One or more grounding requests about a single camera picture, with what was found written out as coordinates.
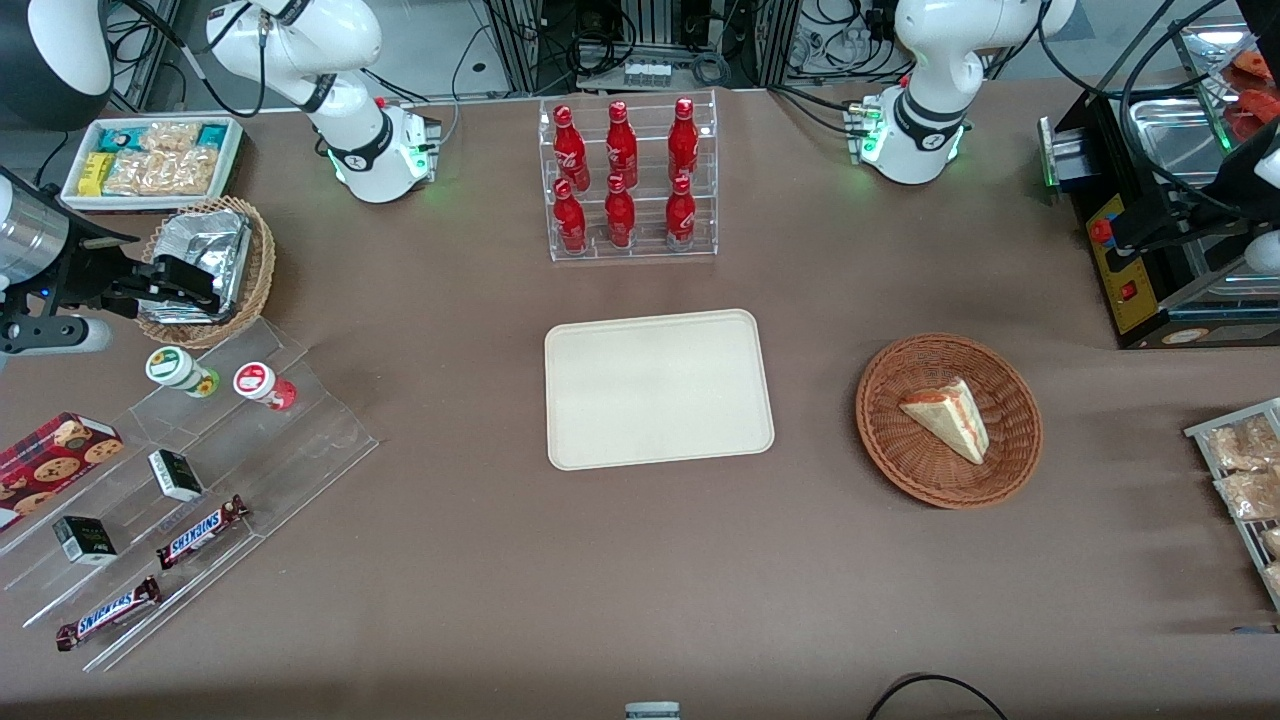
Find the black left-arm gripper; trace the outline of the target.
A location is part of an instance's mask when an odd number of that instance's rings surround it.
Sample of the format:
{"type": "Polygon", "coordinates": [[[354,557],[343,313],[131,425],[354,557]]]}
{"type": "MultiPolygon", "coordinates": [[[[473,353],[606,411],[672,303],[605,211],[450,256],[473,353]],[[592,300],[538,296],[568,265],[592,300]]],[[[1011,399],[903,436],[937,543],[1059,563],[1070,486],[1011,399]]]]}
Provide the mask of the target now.
{"type": "Polygon", "coordinates": [[[1245,214],[1251,181],[1215,179],[1203,188],[1165,184],[1174,210],[1174,229],[1165,247],[1181,247],[1203,237],[1254,238],[1254,223],[1245,214]]]}

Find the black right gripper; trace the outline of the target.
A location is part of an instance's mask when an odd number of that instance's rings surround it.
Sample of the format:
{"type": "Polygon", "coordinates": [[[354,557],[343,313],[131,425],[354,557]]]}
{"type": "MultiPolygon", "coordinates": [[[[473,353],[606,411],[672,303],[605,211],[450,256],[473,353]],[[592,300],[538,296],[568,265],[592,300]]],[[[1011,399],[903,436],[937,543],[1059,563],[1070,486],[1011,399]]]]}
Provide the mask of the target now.
{"type": "Polygon", "coordinates": [[[129,258],[124,247],[136,236],[73,237],[40,274],[42,315],[63,309],[90,307],[151,323],[206,323],[205,307],[219,307],[221,297],[206,270],[172,255],[148,264],[129,258]]]}

